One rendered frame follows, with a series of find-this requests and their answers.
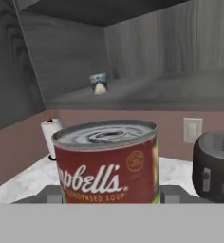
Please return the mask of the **white paper towel roll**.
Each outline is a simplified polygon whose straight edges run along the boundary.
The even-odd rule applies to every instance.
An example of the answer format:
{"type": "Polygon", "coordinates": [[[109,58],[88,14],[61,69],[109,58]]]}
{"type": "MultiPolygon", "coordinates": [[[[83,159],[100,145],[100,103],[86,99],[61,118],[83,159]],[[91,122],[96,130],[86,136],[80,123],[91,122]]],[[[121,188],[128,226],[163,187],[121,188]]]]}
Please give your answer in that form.
{"type": "Polygon", "coordinates": [[[41,128],[43,131],[44,138],[46,140],[49,157],[51,160],[55,160],[56,155],[55,155],[54,145],[53,145],[51,137],[54,133],[56,133],[62,129],[60,120],[52,119],[52,120],[43,121],[41,123],[41,128]]]}

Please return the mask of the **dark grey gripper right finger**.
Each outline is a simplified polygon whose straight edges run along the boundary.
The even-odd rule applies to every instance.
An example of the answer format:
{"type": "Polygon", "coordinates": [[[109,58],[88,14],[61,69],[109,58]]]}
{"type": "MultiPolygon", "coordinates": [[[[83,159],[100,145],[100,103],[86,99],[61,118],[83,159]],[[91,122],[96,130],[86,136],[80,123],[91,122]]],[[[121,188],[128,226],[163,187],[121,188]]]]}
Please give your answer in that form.
{"type": "Polygon", "coordinates": [[[208,200],[188,194],[179,185],[161,185],[160,202],[164,204],[204,204],[208,203],[208,200]]]}

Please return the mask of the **grey wooden cabinet door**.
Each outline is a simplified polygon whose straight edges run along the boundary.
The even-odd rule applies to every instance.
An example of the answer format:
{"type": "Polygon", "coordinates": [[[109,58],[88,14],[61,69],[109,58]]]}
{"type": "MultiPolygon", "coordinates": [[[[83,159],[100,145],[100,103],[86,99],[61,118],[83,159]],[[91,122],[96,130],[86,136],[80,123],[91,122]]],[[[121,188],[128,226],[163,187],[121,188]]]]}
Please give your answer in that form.
{"type": "Polygon", "coordinates": [[[45,110],[13,0],[0,0],[0,130],[45,110]]]}

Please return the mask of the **black toaster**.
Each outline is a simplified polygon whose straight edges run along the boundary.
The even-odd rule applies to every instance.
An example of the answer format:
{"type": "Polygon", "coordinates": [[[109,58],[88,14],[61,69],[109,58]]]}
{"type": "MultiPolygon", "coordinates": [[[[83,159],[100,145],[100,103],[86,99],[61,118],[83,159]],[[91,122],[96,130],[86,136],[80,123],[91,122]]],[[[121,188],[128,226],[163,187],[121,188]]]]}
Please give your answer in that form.
{"type": "Polygon", "coordinates": [[[205,132],[196,140],[192,182],[201,198],[224,203],[224,131],[205,132]]]}

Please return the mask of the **white wall outlet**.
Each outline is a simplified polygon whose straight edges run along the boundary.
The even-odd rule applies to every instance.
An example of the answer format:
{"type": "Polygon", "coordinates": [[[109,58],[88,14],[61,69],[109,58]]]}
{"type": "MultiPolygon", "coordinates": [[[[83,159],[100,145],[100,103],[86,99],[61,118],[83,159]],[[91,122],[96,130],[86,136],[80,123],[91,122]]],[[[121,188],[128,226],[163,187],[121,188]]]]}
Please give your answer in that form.
{"type": "Polygon", "coordinates": [[[203,119],[184,118],[183,119],[183,141],[185,143],[194,143],[202,134],[203,119]]]}

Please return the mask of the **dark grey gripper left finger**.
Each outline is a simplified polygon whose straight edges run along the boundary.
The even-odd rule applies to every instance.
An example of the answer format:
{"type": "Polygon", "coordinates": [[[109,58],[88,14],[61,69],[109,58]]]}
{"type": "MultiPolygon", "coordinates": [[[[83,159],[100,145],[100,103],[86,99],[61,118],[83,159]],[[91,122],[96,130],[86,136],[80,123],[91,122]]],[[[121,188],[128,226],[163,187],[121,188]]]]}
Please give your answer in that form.
{"type": "Polygon", "coordinates": [[[47,185],[37,195],[28,196],[16,201],[16,204],[47,204],[62,202],[61,187],[59,185],[47,185]]]}

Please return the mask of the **red soup can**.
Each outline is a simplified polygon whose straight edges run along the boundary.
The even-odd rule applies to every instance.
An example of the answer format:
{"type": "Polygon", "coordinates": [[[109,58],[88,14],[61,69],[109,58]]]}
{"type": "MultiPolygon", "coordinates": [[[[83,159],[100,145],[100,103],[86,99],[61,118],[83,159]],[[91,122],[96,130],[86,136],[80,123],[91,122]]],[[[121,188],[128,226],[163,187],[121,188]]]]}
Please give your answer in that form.
{"type": "Polygon", "coordinates": [[[159,202],[158,127],[110,120],[52,136],[64,203],[159,202]]]}

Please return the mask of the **grey wooden open cabinet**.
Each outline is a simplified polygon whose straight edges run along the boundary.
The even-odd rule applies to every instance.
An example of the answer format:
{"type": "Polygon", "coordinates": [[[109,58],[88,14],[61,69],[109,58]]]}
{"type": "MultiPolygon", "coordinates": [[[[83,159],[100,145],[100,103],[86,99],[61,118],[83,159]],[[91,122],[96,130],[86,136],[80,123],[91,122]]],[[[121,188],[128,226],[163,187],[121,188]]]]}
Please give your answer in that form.
{"type": "Polygon", "coordinates": [[[46,107],[224,111],[224,0],[14,3],[46,107]]]}

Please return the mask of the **blue and white can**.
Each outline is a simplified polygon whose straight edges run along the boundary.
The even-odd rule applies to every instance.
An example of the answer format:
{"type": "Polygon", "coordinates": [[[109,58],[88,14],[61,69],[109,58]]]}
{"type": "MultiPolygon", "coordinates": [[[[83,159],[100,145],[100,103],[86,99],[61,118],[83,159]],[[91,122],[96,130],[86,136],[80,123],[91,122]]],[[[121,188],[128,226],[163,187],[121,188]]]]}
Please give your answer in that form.
{"type": "Polygon", "coordinates": [[[95,95],[107,92],[107,79],[105,73],[93,74],[89,76],[92,91],[95,95]]]}

